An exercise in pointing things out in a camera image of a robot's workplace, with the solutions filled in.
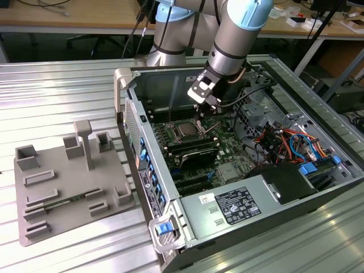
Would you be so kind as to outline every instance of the ventilation grille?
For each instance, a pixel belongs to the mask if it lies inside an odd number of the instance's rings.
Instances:
[[[126,127],[127,133],[129,135],[129,142],[132,151],[134,152],[134,157],[140,154],[140,132],[137,124],[136,116],[131,109],[131,102],[126,99],[125,105],[125,116],[126,116]]]

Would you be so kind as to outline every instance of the table leg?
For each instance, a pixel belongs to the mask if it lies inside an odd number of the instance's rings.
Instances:
[[[310,49],[307,51],[306,55],[302,58],[301,62],[295,69],[295,75],[297,77],[300,76],[303,69],[305,69],[306,65],[309,63],[309,61],[312,59],[313,55],[316,53],[318,48],[321,46],[325,39],[322,37],[317,38],[317,40],[312,44]]]
[[[5,64],[5,63],[8,63],[8,62],[9,61],[7,59],[7,56],[6,56],[4,46],[2,45],[2,42],[0,40],[0,64]]]
[[[352,73],[352,71],[356,69],[358,65],[360,65],[363,59],[364,59],[364,48],[358,54],[358,56],[351,62],[351,64],[349,64],[349,66],[335,81],[335,83],[330,87],[330,89],[327,90],[326,93],[322,95],[322,99],[324,101],[328,101],[331,98],[331,96],[334,95],[336,89],[342,85],[342,83],[347,79],[347,77]]]

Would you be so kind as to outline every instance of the office chair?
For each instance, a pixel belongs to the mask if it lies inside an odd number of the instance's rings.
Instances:
[[[67,48],[71,49],[72,42],[78,41],[78,40],[85,40],[85,39],[91,39],[91,38],[97,38],[96,43],[92,49],[91,52],[91,59],[93,59],[96,55],[96,52],[101,44],[105,44],[105,42],[109,42],[115,46],[117,46],[120,49],[124,49],[124,45],[115,41],[111,36],[120,36],[120,35],[107,35],[107,34],[85,34],[85,35],[79,35],[75,37],[71,37],[67,39]]]

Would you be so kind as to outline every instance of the blue cable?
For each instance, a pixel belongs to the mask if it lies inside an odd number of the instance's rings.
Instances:
[[[295,154],[295,155],[298,155],[300,158],[302,158],[305,162],[306,162],[306,158],[302,155],[302,154],[300,154],[300,153],[298,153],[298,152],[296,152],[296,150],[294,149],[294,147],[293,147],[293,138],[294,138],[294,136],[296,136],[296,135],[299,135],[300,137],[303,137],[305,140],[307,140],[307,142],[308,142],[308,144],[309,144],[309,146],[310,146],[310,148],[311,148],[311,150],[312,150],[312,152],[314,153],[314,155],[317,157],[317,158],[319,158],[319,159],[321,159],[322,157],[321,157],[321,155],[315,150],[315,148],[313,148],[313,145],[312,145],[312,142],[308,139],[308,137],[307,136],[305,136],[305,135],[303,135],[303,134],[295,134],[295,135],[293,135],[293,136],[291,136],[291,139],[289,140],[289,146],[290,146],[290,148],[291,148],[291,150],[292,150],[292,152]]]

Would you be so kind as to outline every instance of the label sticker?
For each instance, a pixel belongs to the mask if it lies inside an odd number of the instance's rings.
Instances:
[[[229,225],[262,213],[246,187],[217,195],[215,199]]]
[[[212,202],[212,201],[215,201],[215,195],[214,193],[208,193],[207,195],[200,195],[199,196],[199,199],[201,201],[202,204],[206,204],[208,202]]]
[[[186,77],[186,82],[189,82],[189,81],[195,81],[196,80],[196,76],[189,76],[189,77]]]

